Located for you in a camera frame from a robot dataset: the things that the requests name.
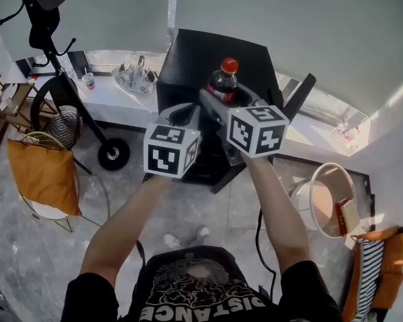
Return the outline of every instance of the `wheel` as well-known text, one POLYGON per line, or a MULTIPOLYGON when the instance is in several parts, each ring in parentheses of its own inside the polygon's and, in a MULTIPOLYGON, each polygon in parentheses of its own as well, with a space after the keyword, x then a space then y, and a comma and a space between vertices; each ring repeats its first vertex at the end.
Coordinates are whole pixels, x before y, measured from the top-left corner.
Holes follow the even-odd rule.
POLYGON ((130 158, 128 144, 120 138, 111 138, 102 144, 98 158, 100 165, 106 170, 119 170, 124 167, 130 158))

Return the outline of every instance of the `gray tile floor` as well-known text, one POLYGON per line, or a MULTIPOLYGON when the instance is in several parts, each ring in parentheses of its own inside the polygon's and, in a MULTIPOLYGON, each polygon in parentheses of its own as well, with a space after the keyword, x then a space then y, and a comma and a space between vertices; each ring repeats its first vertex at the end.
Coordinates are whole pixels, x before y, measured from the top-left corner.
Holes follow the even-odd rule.
MULTIPOLYGON (((129 163, 117 172, 106 172, 97 162, 98 142, 85 128, 74 148, 75 156, 97 176, 81 176, 80 206, 88 218, 106 220, 106 198, 111 212, 117 211, 128 195, 140 184, 143 173, 143 134, 107 129, 108 137, 119 136, 130 145, 129 163)), ((9 138, 18 135, 9 128, 9 138)), ((290 160, 275 159, 275 168, 289 192, 299 182, 308 180, 316 166, 290 160)), ((369 199, 365 196, 363 178, 351 175, 357 191, 361 218, 369 217, 369 199)), ((206 224, 218 245, 235 257, 249 284, 269 290, 271 274, 260 263, 255 249, 255 228, 259 202, 247 171, 242 172, 217 195, 208 187, 172 183, 161 204, 156 207, 141 236, 147 258, 161 248, 163 236, 171 231, 183 240, 190 240, 197 228, 206 224)), ((5 142, 0 149, 0 289, 24 322, 58 321, 68 282, 79 272, 83 255, 97 226, 81 218, 70 218, 74 229, 69 233, 54 223, 38 221, 21 201, 7 161, 5 142)), ((312 255, 326 285, 336 301, 341 300, 345 279, 349 275, 351 252, 344 239, 327 239, 317 231, 309 231, 312 255)), ((264 229, 260 236, 261 251, 266 262, 278 270, 277 259, 264 229)), ((118 276, 116 294, 120 314, 125 315, 140 269, 136 251, 130 254, 118 276)), ((281 296, 280 275, 274 301, 281 296)))

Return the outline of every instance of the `white bucket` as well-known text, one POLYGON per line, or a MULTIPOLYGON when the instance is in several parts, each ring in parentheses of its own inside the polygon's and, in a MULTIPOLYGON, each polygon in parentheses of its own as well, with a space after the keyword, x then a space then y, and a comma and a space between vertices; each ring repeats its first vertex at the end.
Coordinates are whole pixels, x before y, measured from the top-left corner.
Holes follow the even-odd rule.
POLYGON ((306 227, 330 238, 341 236, 334 204, 344 198, 355 199, 354 185, 347 171, 334 163, 323 164, 291 195, 306 227))

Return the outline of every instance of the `black t-shirt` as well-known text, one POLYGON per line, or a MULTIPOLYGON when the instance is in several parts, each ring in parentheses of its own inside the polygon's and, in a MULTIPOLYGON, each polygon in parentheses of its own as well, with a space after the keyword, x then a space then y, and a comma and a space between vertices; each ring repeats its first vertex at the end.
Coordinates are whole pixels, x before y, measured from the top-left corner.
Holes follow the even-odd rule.
MULTIPOLYGON (((225 249, 188 248, 149 260, 120 321, 342 321, 315 263, 288 268, 281 286, 275 305, 248 286, 225 249)), ((105 278, 86 273, 69 283, 62 322, 117 318, 115 291, 105 278)))

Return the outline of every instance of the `bottle label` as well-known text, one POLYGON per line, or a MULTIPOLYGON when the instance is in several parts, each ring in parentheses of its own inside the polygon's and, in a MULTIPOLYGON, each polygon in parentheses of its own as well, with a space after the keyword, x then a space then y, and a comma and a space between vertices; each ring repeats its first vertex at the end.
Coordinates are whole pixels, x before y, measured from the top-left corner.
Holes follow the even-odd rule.
POLYGON ((208 85, 208 92, 215 97, 219 98, 221 101, 225 103, 231 103, 234 97, 234 91, 229 92, 229 93, 223 93, 220 91, 217 91, 214 87, 211 85, 208 85))

